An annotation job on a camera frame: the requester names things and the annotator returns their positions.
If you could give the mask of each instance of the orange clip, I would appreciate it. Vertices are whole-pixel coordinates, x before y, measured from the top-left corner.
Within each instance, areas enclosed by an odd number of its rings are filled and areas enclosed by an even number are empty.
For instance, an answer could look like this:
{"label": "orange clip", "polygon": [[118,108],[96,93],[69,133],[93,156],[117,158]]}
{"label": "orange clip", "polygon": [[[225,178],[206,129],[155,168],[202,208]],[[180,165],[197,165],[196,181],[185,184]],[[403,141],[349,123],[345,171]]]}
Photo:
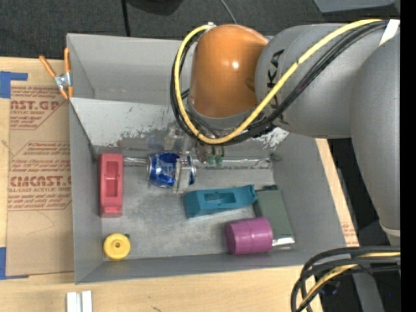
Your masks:
{"label": "orange clip", "polygon": [[[70,73],[71,73],[71,63],[70,63],[70,50],[68,48],[66,48],[64,50],[64,65],[65,65],[65,74],[64,75],[57,75],[57,73],[53,70],[52,66],[50,65],[50,63],[46,60],[46,58],[41,55],[39,56],[39,60],[40,62],[44,65],[47,73],[55,80],[56,84],[59,87],[59,92],[60,94],[65,98],[68,99],[69,97],[72,97],[73,95],[73,87],[71,85],[69,85],[69,78],[70,78]],[[68,85],[68,95],[65,93],[65,87],[64,84]]]}
{"label": "orange clip", "polygon": [[[70,49],[65,47],[64,50],[64,63],[65,63],[65,72],[71,73],[71,60],[70,60]],[[68,95],[72,97],[73,86],[68,86]]]}

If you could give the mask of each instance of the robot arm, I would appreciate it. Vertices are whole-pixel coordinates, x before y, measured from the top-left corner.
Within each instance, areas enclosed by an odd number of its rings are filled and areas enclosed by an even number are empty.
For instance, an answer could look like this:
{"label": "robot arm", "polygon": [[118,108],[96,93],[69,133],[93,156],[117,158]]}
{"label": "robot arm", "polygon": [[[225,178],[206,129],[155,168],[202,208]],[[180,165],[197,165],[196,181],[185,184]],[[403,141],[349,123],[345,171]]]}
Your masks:
{"label": "robot arm", "polygon": [[[351,138],[381,225],[399,241],[399,23],[303,25],[271,40],[237,25],[195,29],[172,72],[176,118],[204,144],[227,146],[276,127],[315,138]],[[182,92],[181,65],[202,31],[190,89]]]}

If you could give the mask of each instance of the orange object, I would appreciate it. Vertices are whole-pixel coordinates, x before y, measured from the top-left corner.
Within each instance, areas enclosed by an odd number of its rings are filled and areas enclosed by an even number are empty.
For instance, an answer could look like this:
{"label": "orange object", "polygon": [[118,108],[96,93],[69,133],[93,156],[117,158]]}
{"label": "orange object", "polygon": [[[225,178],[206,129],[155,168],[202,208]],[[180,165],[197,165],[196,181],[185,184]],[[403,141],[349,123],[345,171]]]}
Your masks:
{"label": "orange object", "polygon": [[68,99],[73,95],[73,87],[71,85],[71,63],[70,63],[70,50],[66,48],[64,50],[64,65],[65,65],[65,74],[57,75],[57,73],[53,70],[50,63],[47,59],[43,56],[39,56],[40,62],[44,65],[46,72],[55,80],[56,84],[59,87],[60,94],[65,98]]}
{"label": "orange object", "polygon": [[242,25],[220,25],[202,35],[195,48],[190,104],[210,118],[225,118],[257,105],[254,73],[268,39]]}

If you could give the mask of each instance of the black floor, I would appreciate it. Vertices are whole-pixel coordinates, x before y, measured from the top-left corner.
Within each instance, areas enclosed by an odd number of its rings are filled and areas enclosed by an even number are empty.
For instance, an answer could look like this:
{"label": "black floor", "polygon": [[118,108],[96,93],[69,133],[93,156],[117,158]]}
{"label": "black floor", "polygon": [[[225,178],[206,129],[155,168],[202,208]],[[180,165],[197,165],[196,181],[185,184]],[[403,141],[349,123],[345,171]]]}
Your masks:
{"label": "black floor", "polygon": [[[220,0],[126,1],[133,37],[183,39],[208,21],[217,25],[233,22]],[[379,8],[326,14],[319,11],[314,0],[224,1],[237,23],[270,36],[295,25],[400,17],[400,1]],[[0,56],[61,59],[67,33],[125,36],[123,20],[120,0],[0,0]],[[379,227],[370,233],[365,230],[378,218],[356,166],[351,141],[332,140],[330,144],[340,175],[347,182],[346,193],[358,221],[360,243],[387,243]],[[337,295],[324,299],[326,310],[360,311],[354,290],[350,279],[345,279]],[[390,305],[397,308],[400,304]],[[393,311],[390,305],[386,304],[386,312]]]}

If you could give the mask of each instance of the bin floor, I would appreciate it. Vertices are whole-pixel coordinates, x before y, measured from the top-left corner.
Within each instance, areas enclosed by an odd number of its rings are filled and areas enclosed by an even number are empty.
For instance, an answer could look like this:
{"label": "bin floor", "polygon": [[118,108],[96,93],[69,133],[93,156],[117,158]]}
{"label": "bin floor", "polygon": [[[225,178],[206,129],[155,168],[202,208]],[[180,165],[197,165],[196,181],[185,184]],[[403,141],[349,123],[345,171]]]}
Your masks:
{"label": "bin floor", "polygon": [[[261,189],[274,183],[269,168],[199,170],[189,190],[247,184]],[[123,215],[102,218],[101,222],[103,239],[116,232],[130,236],[131,251],[126,259],[224,253],[226,224],[255,216],[250,206],[188,220],[183,195],[150,184],[144,166],[125,167],[123,186]]]}

